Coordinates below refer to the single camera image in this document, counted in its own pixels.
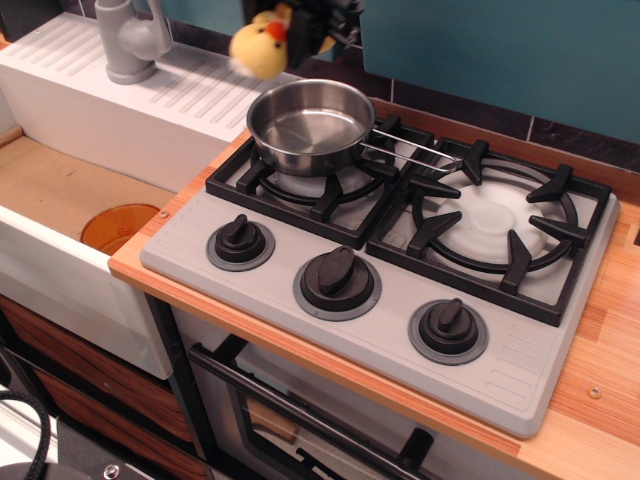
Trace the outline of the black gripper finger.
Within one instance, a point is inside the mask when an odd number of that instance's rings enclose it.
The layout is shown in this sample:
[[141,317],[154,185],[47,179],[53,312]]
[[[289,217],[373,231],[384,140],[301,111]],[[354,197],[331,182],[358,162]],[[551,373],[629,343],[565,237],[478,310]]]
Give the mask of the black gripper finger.
[[327,8],[293,9],[287,32],[289,68],[299,68],[306,60],[333,45],[328,27],[330,13]]

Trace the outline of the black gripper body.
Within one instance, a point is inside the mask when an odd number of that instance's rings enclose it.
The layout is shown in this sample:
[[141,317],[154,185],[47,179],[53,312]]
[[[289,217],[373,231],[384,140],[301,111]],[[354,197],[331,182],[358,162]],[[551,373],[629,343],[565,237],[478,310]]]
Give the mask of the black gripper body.
[[242,12],[245,21],[249,22],[257,14],[263,11],[274,10],[278,4],[284,4],[289,7],[291,9],[291,14],[294,8],[330,9],[331,13],[328,27],[329,34],[333,38],[333,45],[335,43],[349,45],[354,42],[354,39],[357,37],[359,32],[359,16],[364,11],[363,1],[243,1]]

